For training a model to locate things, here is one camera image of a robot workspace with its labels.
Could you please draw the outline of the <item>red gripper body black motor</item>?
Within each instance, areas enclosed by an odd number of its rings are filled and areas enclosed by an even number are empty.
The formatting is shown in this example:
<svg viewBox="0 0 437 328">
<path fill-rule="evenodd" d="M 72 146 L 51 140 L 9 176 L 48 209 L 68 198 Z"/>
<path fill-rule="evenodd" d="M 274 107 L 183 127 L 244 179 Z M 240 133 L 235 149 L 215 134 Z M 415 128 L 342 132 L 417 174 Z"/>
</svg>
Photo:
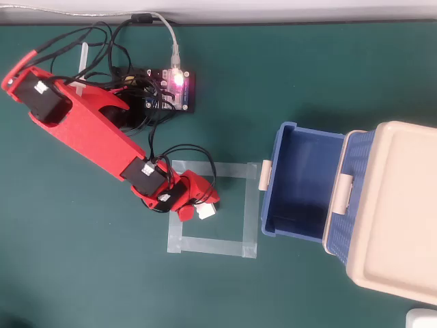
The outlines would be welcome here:
<svg viewBox="0 0 437 328">
<path fill-rule="evenodd" d="M 169 191 L 163 191 L 158 195 L 158 203 L 154 207 L 154 210 L 160 213 L 168 213 L 187 192 L 187 186 L 182 182 L 182 180 L 179 180 L 172 189 Z"/>
</svg>

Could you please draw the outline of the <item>red rounded moving gripper finger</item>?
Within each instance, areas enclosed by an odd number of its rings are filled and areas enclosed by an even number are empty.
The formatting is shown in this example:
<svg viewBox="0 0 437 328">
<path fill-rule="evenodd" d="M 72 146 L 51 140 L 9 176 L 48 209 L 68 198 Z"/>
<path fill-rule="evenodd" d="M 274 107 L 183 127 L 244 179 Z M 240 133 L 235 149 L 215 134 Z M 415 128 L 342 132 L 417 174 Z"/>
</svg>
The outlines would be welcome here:
<svg viewBox="0 0 437 328">
<path fill-rule="evenodd" d="M 195 207 L 192 204 L 185 204 L 177 210 L 178 218 L 181 222 L 189 221 L 193 218 Z"/>
</svg>

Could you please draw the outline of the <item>red fixed gripper finger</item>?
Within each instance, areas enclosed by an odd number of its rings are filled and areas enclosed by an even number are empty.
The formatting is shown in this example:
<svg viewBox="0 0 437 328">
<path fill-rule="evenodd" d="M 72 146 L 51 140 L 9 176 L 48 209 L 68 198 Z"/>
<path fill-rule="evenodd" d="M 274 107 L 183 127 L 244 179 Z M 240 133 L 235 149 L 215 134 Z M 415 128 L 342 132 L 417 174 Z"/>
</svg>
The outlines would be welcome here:
<svg viewBox="0 0 437 328">
<path fill-rule="evenodd" d="M 220 201 L 220 197 L 212 186 L 212 183 L 194 172 L 184 172 L 180 175 L 181 181 L 188 189 L 189 204 L 214 204 Z"/>
</svg>

